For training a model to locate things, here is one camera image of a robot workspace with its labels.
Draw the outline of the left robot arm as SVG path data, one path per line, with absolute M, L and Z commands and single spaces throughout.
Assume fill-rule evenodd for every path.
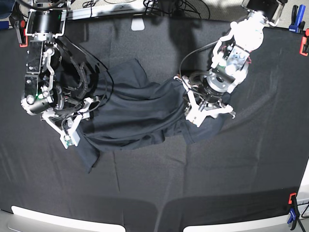
M 200 127 L 207 117 L 223 114 L 235 117 L 233 107 L 224 103 L 223 96 L 231 94 L 245 80 L 250 53 L 263 43 L 264 27 L 278 24 L 286 3 L 285 0 L 243 1 L 242 7 L 248 12 L 244 19 L 231 22 L 227 35 L 201 47 L 201 50 L 213 47 L 210 69 L 174 76 L 187 93 L 186 120 Z

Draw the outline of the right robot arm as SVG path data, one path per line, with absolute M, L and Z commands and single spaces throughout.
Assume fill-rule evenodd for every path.
M 59 135 L 65 148 L 77 146 L 80 141 L 77 128 L 90 117 L 90 106 L 100 97 L 87 97 L 89 82 L 84 63 L 78 64 L 69 49 L 60 41 L 71 1 L 32 0 L 19 4 L 29 9 L 28 21 L 18 26 L 28 48 L 25 87 L 21 106 L 29 115 L 41 115 L 42 120 Z M 64 51 L 75 68 L 78 83 L 70 87 L 56 78 L 56 70 Z

